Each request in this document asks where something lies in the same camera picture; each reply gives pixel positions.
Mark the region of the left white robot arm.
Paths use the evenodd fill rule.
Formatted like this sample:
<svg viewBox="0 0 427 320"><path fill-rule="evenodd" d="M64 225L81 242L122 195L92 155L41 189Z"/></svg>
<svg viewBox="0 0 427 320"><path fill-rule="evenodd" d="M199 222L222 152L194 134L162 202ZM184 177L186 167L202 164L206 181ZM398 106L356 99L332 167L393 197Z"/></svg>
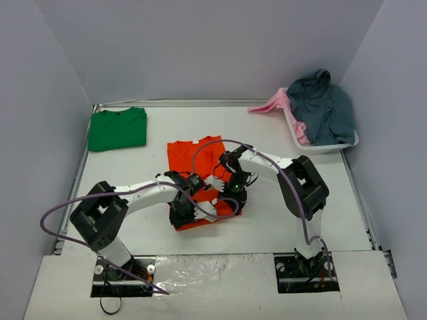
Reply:
<svg viewBox="0 0 427 320"><path fill-rule="evenodd" d="M194 217L194 206L182 193L193 196L203 187L204 182L197 174L184 177L176 171L125 187L113 187L107 181L100 181L91 188L89 195L111 192L115 195L82 200L72 212L70 221L87 246L111 262L110 271L118 278L126 279L132 275L135 264L118 237L126 216L160 203L183 203L181 215Z"/></svg>

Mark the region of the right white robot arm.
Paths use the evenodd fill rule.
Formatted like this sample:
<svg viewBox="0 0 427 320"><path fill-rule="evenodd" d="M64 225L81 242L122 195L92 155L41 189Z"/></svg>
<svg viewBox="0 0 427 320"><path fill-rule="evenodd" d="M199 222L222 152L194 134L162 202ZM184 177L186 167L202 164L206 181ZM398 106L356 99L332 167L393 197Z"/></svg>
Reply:
<svg viewBox="0 0 427 320"><path fill-rule="evenodd" d="M318 255L322 243L321 218L330 194L312 161L301 156L287 159L268 155L249 147L238 147L220 156L220 165L230 174L218 193L232 209L241 211L247 200L248 179L252 174L267 178L280 186L288 211L296 217L297 270L311 275L320 267Z"/></svg>

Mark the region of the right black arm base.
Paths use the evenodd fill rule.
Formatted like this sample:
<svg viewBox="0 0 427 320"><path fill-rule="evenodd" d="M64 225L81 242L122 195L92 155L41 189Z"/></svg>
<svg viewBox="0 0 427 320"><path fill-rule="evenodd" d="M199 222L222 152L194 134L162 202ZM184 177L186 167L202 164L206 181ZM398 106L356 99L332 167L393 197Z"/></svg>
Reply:
<svg viewBox="0 0 427 320"><path fill-rule="evenodd" d="M323 253L308 260L296 252L274 255L278 293L339 292L332 256L329 258L330 263Z"/></svg>

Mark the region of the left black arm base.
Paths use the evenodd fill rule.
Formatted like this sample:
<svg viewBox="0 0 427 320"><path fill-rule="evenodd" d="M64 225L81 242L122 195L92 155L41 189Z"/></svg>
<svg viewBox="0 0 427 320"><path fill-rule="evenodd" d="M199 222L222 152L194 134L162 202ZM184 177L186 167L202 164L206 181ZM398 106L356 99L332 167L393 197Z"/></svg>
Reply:
<svg viewBox="0 0 427 320"><path fill-rule="evenodd" d="M153 282L155 273L154 256L135 256L132 267L124 269L136 274L146 281ZM151 297L153 289L140 280L122 273L115 267L108 265L101 258L97 258L93 271L91 298L98 297Z"/></svg>

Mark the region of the orange t-shirt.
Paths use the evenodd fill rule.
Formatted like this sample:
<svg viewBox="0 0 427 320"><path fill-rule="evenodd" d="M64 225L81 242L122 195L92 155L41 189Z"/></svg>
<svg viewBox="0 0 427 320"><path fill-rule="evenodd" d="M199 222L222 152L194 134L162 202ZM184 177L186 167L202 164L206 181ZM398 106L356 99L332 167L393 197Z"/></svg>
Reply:
<svg viewBox="0 0 427 320"><path fill-rule="evenodd" d="M170 171L177 171L184 177L193 173L192 164L195 163L196 173L206 179L213 175L224 182L230 180L231 174L220 167L219 158L226 151L220 141L221 136L207 136L196 141L176 141L167 144L167 158ZM214 204L216 215L228 216L234 212L235 204L220 201L219 191L215 189L202 189L192 199L198 203L208 201Z"/></svg>

